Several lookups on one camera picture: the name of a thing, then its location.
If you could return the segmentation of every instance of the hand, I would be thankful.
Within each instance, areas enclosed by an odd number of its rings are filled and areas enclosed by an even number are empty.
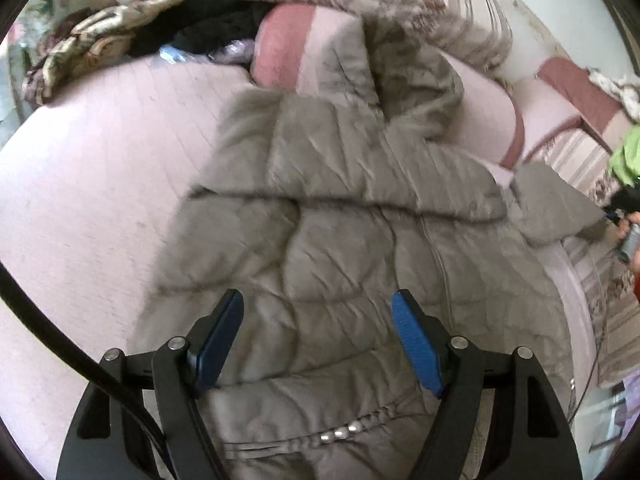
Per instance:
[[[631,213],[625,219],[622,219],[618,223],[618,231],[616,232],[616,235],[618,236],[619,240],[624,240],[626,238],[626,236],[629,234],[629,231],[631,231],[631,224],[640,225],[640,213],[638,211],[636,211],[635,213]],[[636,251],[636,254],[634,254],[634,257],[628,264],[628,268],[634,274],[640,274],[640,250]]]

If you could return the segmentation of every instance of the black cloth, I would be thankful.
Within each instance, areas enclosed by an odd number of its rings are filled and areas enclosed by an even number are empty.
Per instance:
[[[164,44],[205,54],[233,40],[254,40],[274,4],[253,0],[184,0],[136,31],[129,55],[147,56]]]

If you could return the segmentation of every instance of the green cloth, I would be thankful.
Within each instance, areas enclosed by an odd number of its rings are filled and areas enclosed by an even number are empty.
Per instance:
[[[626,186],[640,178],[640,126],[631,128],[625,140],[609,159],[609,170]]]

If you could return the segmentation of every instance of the red and pink cushion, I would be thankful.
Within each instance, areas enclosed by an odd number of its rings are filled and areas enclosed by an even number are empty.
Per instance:
[[[282,4],[263,20],[256,41],[252,76],[259,86],[318,94],[321,50],[347,23],[357,20],[339,10]],[[460,113],[442,140],[508,170],[524,148],[520,111],[504,89],[448,54],[465,87]]]

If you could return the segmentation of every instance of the blue gripper pad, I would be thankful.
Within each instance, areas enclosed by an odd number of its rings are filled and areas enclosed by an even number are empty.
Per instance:
[[[394,294],[391,301],[391,315],[420,384],[440,399],[445,388],[440,373],[440,359],[399,292]]]

